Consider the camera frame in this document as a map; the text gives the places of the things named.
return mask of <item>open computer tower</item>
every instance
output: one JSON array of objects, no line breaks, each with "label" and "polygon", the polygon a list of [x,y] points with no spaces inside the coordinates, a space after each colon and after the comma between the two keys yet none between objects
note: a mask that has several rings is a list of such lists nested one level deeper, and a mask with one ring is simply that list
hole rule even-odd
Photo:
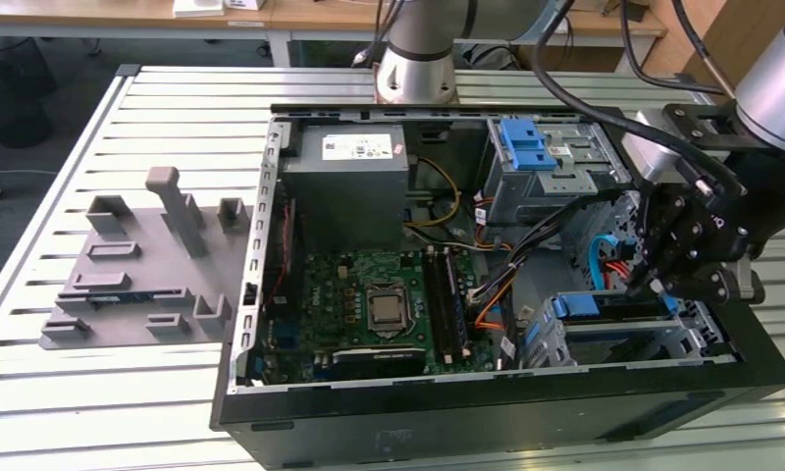
[{"label": "open computer tower", "polygon": [[562,108],[272,111],[214,408],[266,468],[650,439],[785,388],[746,304],[625,295],[618,130]]}]

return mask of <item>gray carpet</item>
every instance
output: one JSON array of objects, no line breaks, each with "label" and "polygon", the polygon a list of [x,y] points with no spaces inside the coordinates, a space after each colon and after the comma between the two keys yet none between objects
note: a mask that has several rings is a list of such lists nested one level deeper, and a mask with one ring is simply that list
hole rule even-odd
[{"label": "gray carpet", "polygon": [[[256,53],[262,41],[104,39],[103,54],[90,57],[79,39],[38,42],[59,89],[42,101],[55,124],[55,135],[31,149],[0,146],[0,170],[58,171],[99,105],[120,64],[158,66],[271,65]],[[52,176],[2,174],[0,186],[0,270],[32,219]]]}]

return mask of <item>power supply label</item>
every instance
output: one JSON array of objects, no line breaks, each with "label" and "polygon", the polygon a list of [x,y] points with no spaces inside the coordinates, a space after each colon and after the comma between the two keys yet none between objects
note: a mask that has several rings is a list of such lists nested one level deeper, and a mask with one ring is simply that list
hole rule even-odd
[{"label": "power supply label", "polygon": [[394,157],[390,134],[330,134],[323,138],[324,160],[376,160]]}]

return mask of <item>slotted aluminum table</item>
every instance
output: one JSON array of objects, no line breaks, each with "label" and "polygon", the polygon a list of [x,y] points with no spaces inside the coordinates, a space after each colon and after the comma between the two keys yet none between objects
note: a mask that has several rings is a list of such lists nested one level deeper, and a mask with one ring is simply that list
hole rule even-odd
[{"label": "slotted aluminum table", "polygon": [[[558,78],[583,98],[627,112],[693,100],[635,78]],[[463,103],[557,104],[529,74],[461,72],[459,82]],[[98,194],[156,207],[146,171],[175,165],[180,187],[202,206],[227,196],[251,204],[271,103],[370,103],[371,83],[368,72],[320,69],[146,67],[136,77],[115,78],[0,275],[0,470],[259,468],[207,426],[220,344],[44,351],[39,330],[84,244],[83,213]],[[785,232],[757,269],[769,285],[757,313],[785,355]],[[785,391],[650,442],[371,469],[565,469],[566,463],[582,470],[785,470]]]}]

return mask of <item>cpu socket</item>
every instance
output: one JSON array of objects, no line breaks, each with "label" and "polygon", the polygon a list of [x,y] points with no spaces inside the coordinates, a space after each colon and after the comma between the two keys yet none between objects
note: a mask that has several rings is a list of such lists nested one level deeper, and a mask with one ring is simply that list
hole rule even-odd
[{"label": "cpu socket", "polygon": [[391,339],[407,328],[410,301],[407,286],[402,283],[378,283],[367,286],[368,329],[379,337]]}]

